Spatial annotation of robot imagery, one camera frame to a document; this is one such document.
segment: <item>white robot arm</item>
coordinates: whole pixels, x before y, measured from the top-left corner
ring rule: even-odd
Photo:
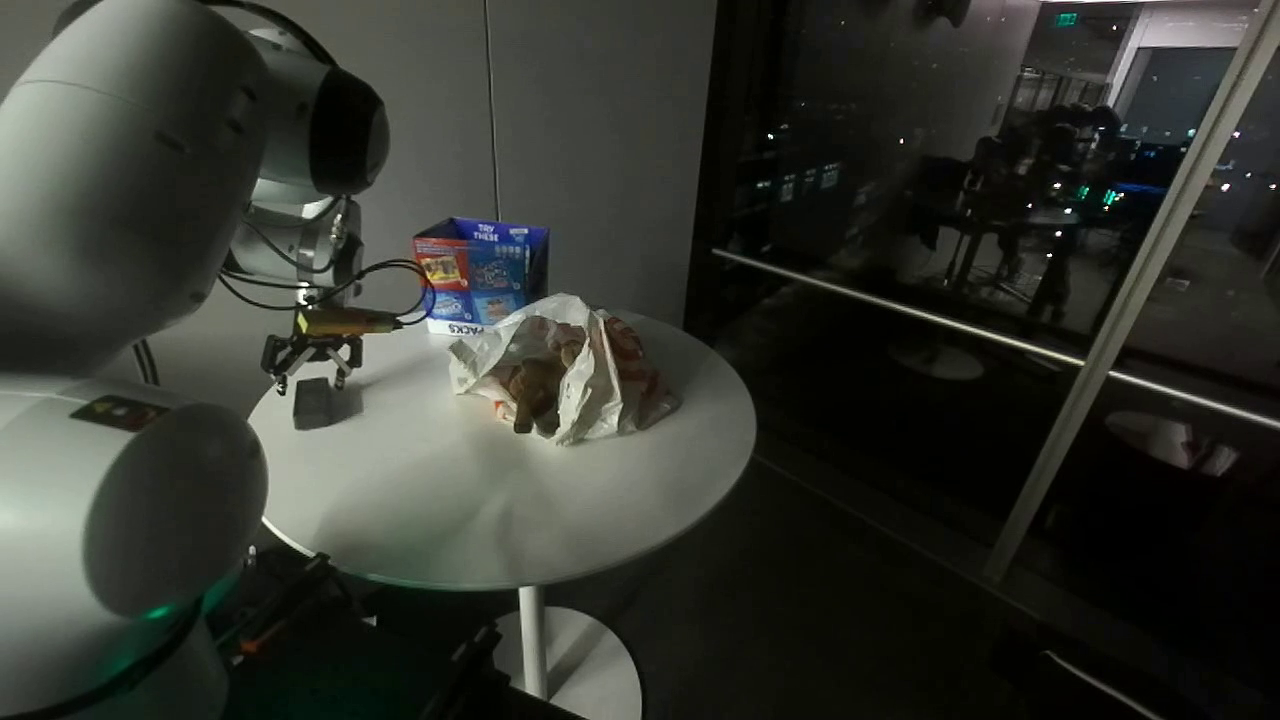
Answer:
[[[298,279],[251,220],[315,220],[379,172],[376,92],[279,22],[104,0],[0,102],[0,720],[222,715],[201,597],[251,540],[259,444],[230,406],[89,377],[226,262]]]

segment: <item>table base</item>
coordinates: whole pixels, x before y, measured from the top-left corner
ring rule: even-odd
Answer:
[[[504,639],[493,650],[493,665],[509,672],[515,687],[525,687],[520,610],[502,617],[497,628]],[[540,642],[547,667],[547,702],[587,720],[640,720],[640,672],[630,642],[608,622],[578,608],[545,608]]]

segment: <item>round white table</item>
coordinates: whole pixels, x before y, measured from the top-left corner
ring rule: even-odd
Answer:
[[[757,406],[708,343],[625,319],[682,394],[635,434],[562,446],[502,427],[484,400],[454,391],[455,337],[427,324],[363,339],[329,427],[292,427],[292,394],[267,391],[251,411],[267,453],[264,524],[376,583],[515,587],[520,610],[504,622],[520,642],[497,650],[515,684],[578,715],[640,720],[630,648],[583,610],[545,610],[540,583],[630,564],[706,520],[753,459]]]

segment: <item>table pedestal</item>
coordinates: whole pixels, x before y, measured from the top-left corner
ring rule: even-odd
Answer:
[[[640,672],[630,642],[571,608],[545,608],[540,587],[520,587],[520,608],[497,622],[504,632],[493,665],[515,687],[587,720],[640,720]]]

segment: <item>blue box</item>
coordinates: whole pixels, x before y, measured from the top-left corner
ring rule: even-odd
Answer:
[[[547,293],[547,231],[528,222],[443,220],[411,241],[427,293],[427,315],[447,324],[497,324]]]

